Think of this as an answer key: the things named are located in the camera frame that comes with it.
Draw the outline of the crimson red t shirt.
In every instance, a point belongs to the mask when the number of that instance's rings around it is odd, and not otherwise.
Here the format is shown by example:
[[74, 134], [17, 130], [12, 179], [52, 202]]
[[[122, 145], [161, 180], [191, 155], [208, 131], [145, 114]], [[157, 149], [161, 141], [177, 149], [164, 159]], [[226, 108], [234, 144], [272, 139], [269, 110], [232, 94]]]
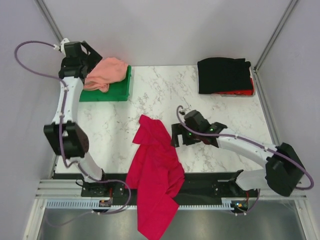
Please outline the crimson red t shirt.
[[134, 136], [133, 143], [139, 147], [133, 157], [125, 182], [131, 189], [137, 190], [137, 229], [149, 240], [159, 240], [172, 222], [178, 207], [169, 204], [168, 208], [148, 210], [143, 205], [169, 203], [177, 195], [157, 190], [147, 196], [148, 184], [170, 182], [181, 186], [184, 182], [185, 171], [178, 159], [176, 149], [171, 146], [171, 136], [163, 123], [146, 115], [139, 118], [139, 128]]

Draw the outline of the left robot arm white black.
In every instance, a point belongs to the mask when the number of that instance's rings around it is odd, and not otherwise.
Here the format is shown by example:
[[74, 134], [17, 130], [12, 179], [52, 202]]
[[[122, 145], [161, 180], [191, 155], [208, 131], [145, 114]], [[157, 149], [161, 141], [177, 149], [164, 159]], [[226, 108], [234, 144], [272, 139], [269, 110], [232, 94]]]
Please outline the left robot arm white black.
[[54, 153], [62, 158], [64, 167], [75, 166], [82, 174], [81, 195], [104, 197], [109, 193], [110, 185], [104, 181], [104, 171], [89, 153], [87, 134], [78, 125], [78, 108], [85, 79], [102, 56], [85, 41], [63, 41], [60, 51], [65, 57], [58, 72], [59, 101], [52, 122], [43, 127], [43, 132]]

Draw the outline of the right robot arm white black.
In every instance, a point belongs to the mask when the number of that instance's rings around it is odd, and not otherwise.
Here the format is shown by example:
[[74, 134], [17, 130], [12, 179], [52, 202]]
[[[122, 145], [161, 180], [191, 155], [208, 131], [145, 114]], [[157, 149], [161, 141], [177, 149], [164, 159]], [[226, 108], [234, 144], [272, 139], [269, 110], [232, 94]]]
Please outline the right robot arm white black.
[[176, 109], [178, 123], [171, 126], [173, 147], [197, 143], [234, 152], [261, 166], [259, 170], [238, 170], [229, 180], [229, 191], [235, 197], [253, 189], [270, 189], [276, 194], [289, 197], [299, 188], [306, 174], [294, 148], [283, 142], [281, 145], [264, 144], [237, 134], [220, 122], [209, 123], [197, 110], [186, 112], [180, 105]]

